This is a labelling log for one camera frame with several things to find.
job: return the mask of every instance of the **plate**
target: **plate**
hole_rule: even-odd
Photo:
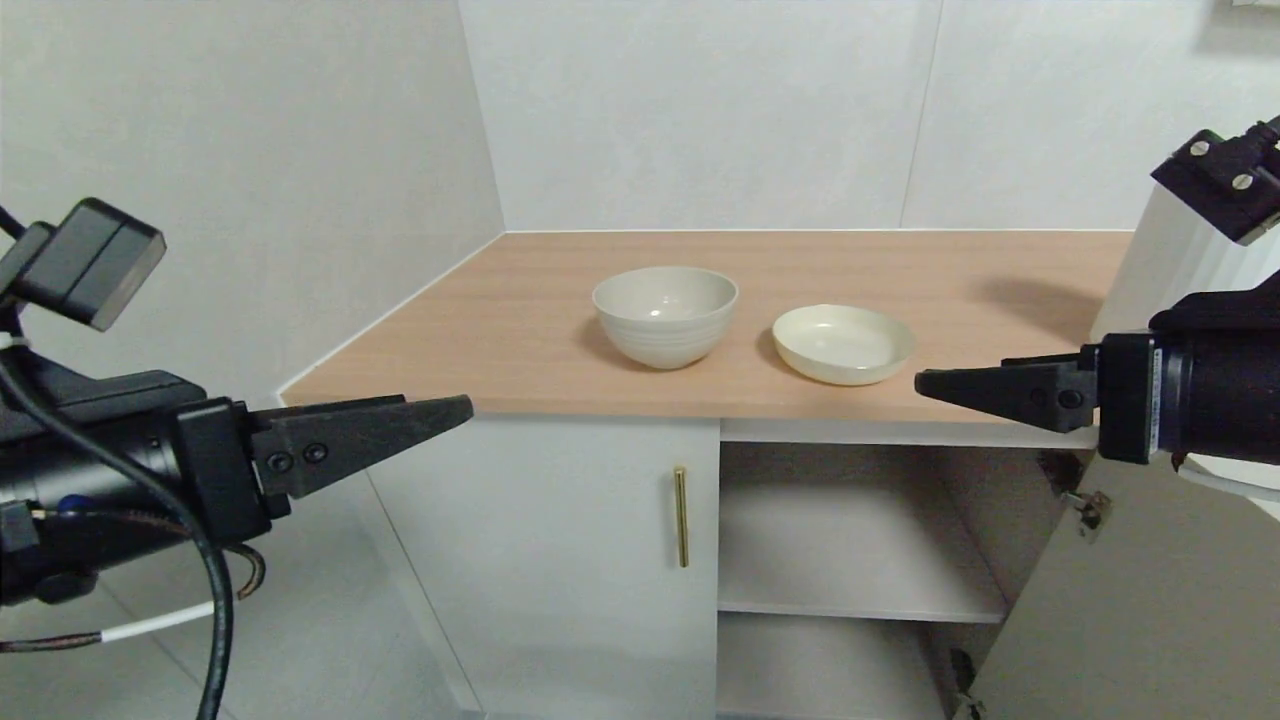
[[[797,373],[838,386],[865,386],[902,369],[915,333],[883,313],[852,305],[809,305],[773,323],[778,355]]]

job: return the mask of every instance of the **gold handle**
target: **gold handle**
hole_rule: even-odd
[[[676,465],[676,536],[681,568],[689,568],[689,509],[685,505],[685,466]]]

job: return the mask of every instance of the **wall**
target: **wall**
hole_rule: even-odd
[[[77,369],[165,368],[268,406],[502,231],[456,3],[5,0],[0,23],[5,206],[58,220],[99,195],[169,242],[110,333],[28,313],[41,351]],[[237,612],[227,717],[453,712],[422,642],[434,616],[398,546],[385,552],[396,538],[367,477],[296,503],[255,544],[270,570]],[[207,598],[189,548],[105,585],[64,607],[4,609],[0,635]],[[0,706],[191,716],[207,642],[206,621],[6,659]]]
[[[1230,0],[462,0],[508,229],[1133,228],[1280,113]]]

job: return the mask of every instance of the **wooden countertop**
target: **wooden countertop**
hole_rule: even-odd
[[[291,405],[403,393],[470,395],[483,413],[992,421],[920,397],[925,368],[1070,352],[1088,331],[1128,232],[515,233],[436,282],[289,387]],[[604,337],[591,290],[645,265],[698,265],[741,287],[712,354],[649,370]],[[896,377],[842,388],[783,365],[769,328],[792,307],[861,305],[910,325]]]

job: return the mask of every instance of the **open cabinet door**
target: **open cabinet door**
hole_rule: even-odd
[[[1097,459],[956,719],[1280,717],[1280,521],[1149,466]]]

